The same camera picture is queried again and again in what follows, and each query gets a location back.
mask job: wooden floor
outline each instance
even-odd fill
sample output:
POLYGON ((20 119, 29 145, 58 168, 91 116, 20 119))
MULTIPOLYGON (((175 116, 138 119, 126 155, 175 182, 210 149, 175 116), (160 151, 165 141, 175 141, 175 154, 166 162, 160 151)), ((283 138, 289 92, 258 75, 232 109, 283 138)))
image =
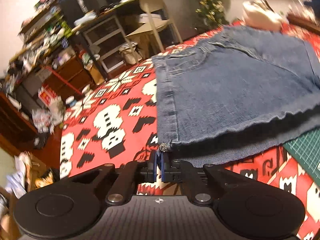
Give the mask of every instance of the wooden floor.
POLYGON ((42 150, 35 150, 33 141, 21 143, 16 147, 21 151, 31 152, 34 156, 43 161, 47 167, 59 168, 60 166, 60 142, 62 129, 58 126, 54 129, 54 134, 50 135, 46 145, 42 150))

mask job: plastic bag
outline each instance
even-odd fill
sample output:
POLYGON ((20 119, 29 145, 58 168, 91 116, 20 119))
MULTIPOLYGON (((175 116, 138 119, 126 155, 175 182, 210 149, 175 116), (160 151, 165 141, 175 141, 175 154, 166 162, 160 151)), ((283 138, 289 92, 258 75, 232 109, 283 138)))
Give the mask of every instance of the plastic bag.
POLYGON ((39 133, 49 132, 52 130, 51 126, 51 113, 44 109, 32 110, 33 124, 38 129, 39 133))
POLYGON ((52 116, 52 123, 54 126, 63 122, 64 117, 64 105, 61 97, 56 97, 51 100, 48 106, 51 116, 52 116))

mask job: desk leg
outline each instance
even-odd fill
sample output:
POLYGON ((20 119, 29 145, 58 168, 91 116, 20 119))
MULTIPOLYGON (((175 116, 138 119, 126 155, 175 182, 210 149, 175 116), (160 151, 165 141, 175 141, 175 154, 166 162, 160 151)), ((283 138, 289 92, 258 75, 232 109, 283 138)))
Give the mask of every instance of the desk leg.
POLYGON ((139 60, 138 60, 137 54, 135 53, 135 51, 134 51, 134 49, 133 49, 133 47, 132 47, 132 45, 131 45, 131 42, 126 38, 126 35, 125 35, 125 33, 124 33, 124 30, 123 30, 123 28, 122 28, 122 26, 121 26, 121 24, 120 24, 117 16, 114 16, 114 17, 115 17, 116 23, 117 23, 117 25, 118 25, 118 28, 119 28, 120 31, 121 31, 121 34, 122 34, 125 42, 128 43, 128 45, 129 45, 129 47, 130 47, 130 50, 131 50, 132 53, 133 53, 133 57, 134 57, 134 60, 136 61, 136 64, 138 64, 138 63, 139 63, 139 60))
POLYGON ((91 50, 90 50, 85 38, 83 37, 82 33, 80 33, 78 35, 78 38, 80 39, 81 46, 89 54, 90 58, 93 60, 93 63, 95 64, 95 66, 97 67, 97 69, 99 70, 99 72, 103 76, 103 78, 109 79, 109 76, 108 76, 107 72, 103 69, 103 67, 94 58, 94 55, 92 54, 92 52, 91 52, 91 50))

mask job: bed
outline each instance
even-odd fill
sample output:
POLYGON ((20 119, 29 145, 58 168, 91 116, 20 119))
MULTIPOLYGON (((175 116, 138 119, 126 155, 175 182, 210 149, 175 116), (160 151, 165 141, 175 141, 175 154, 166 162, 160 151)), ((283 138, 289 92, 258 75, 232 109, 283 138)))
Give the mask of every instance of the bed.
MULTIPOLYGON (((162 54, 177 53, 219 31, 211 30, 170 46, 162 54)), ((319 36, 288 24, 283 25, 282 32, 309 41, 320 58, 319 36)), ((156 75, 151 59, 147 59, 100 85, 68 109, 61 138, 60 176, 74 176, 104 163, 121 167, 132 160, 147 160, 158 147, 156 113, 156 75)), ((311 240, 317 233, 319 188, 282 146, 228 163, 226 169, 296 195, 306 207, 298 237, 311 240)), ((139 185, 138 194, 180 194, 178 185, 162 183, 159 175, 158 171, 156 183, 139 185)))

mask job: metal screw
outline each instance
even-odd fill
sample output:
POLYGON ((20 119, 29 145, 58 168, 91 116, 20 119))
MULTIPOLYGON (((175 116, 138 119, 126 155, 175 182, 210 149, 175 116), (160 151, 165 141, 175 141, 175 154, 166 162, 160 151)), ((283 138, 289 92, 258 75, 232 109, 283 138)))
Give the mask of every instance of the metal screw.
POLYGON ((111 194, 108 196, 108 200, 112 203, 120 202, 123 199, 123 196, 120 194, 111 194))
POLYGON ((200 202, 207 202, 211 199, 211 196, 209 194, 206 193, 199 193, 196 195, 196 200, 200 201, 200 202))

